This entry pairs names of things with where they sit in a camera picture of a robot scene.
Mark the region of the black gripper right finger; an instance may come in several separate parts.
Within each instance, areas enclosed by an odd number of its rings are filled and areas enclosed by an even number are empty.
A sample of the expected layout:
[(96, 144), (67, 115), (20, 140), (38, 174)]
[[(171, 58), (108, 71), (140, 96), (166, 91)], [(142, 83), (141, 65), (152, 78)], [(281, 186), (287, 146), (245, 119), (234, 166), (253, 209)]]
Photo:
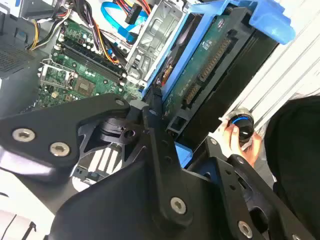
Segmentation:
[(250, 211), (260, 209), (271, 240), (312, 240), (314, 237), (279, 199), (257, 172), (240, 156), (225, 159), (218, 141), (205, 138), (208, 159), (214, 164), (230, 234), (235, 240), (262, 240)]

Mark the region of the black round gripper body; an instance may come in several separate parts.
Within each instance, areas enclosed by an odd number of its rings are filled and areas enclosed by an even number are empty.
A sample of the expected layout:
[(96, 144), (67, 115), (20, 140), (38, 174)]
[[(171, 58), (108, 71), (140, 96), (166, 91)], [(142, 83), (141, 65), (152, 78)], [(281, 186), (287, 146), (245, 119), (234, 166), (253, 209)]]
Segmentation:
[(181, 168), (172, 138), (155, 116), (128, 165), (71, 197), (57, 212), (51, 240), (222, 240), (228, 223), (223, 178), (228, 164), (210, 155), (208, 171)]

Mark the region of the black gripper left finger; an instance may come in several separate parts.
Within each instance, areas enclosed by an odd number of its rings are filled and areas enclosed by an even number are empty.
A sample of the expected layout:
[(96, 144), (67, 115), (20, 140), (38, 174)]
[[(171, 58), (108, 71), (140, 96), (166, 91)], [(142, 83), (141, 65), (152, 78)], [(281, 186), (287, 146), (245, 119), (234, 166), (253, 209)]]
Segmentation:
[(158, 96), (141, 109), (107, 93), (3, 118), (0, 167), (46, 186), (62, 185), (82, 156), (117, 142), (127, 147), (123, 169), (140, 140), (144, 117), (157, 117), (164, 130)]

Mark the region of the person's bare hand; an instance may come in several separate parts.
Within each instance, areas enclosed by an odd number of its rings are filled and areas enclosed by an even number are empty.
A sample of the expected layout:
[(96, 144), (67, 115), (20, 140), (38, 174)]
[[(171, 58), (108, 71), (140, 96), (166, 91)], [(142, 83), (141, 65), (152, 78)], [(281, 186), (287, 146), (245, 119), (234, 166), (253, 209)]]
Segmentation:
[(259, 157), (262, 138), (254, 132), (251, 136), (251, 144), (243, 150), (240, 145), (240, 129), (236, 125), (231, 124), (228, 126), (227, 122), (223, 122), (218, 130), (222, 133), (221, 146), (226, 147), (232, 154), (241, 156), (254, 167)]

